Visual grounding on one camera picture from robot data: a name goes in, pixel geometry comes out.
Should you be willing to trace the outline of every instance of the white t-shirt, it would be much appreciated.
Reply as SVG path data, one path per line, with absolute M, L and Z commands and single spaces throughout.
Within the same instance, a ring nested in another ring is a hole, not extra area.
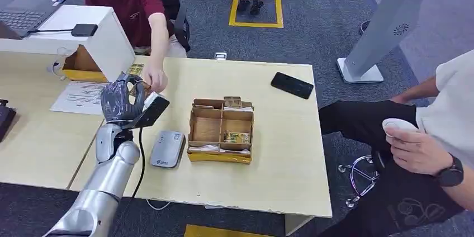
M 436 69 L 439 95 L 416 109 L 418 127 L 474 169 L 474 50 Z

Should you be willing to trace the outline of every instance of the cardboard box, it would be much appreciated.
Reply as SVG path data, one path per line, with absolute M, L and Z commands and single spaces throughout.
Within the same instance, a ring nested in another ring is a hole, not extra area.
M 77 51 L 66 58 L 63 65 L 63 73 L 71 80 L 108 82 L 84 45 L 79 45 Z
M 236 162 L 250 164 L 252 161 L 252 141 L 254 125 L 254 107 L 251 102 L 242 102 L 241 105 L 232 105 L 234 110 L 224 110 L 229 105 L 228 100 L 195 99 L 191 117 L 189 118 L 190 133 L 188 136 L 187 154 L 194 162 L 197 160 L 210 160 L 216 162 Z M 241 111 L 240 108 L 250 107 L 253 111 Z M 226 143 L 226 132 L 247 133 L 250 143 Z M 191 147 L 205 145 L 217 146 L 217 151 L 198 151 Z M 250 154 L 232 153 L 248 149 Z

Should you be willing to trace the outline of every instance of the robotic arm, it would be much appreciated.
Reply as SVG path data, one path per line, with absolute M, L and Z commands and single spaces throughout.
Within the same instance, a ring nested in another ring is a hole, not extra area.
M 136 89 L 129 101 L 128 83 Z M 106 237 L 140 150 L 132 129 L 152 126 L 169 102 L 156 93 L 147 98 L 140 77 L 122 73 L 105 86 L 101 105 L 106 124 L 96 137 L 97 166 L 69 211 L 43 237 Z

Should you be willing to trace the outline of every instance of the stand base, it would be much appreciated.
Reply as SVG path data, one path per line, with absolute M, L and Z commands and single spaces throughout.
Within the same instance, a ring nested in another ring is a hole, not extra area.
M 377 65 L 371 67 L 365 74 L 362 76 L 352 76 L 347 69 L 344 69 L 345 58 L 339 58 L 337 61 L 337 65 L 339 71 L 342 75 L 342 78 L 345 83 L 353 84 L 353 83 L 378 83 L 383 82 L 383 77 L 380 71 L 378 70 Z

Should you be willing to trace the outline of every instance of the laptop keyboard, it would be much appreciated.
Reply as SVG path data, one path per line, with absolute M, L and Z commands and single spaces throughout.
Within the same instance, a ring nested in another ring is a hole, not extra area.
M 36 24 L 45 12 L 0 10 L 0 21 L 11 29 L 25 30 Z

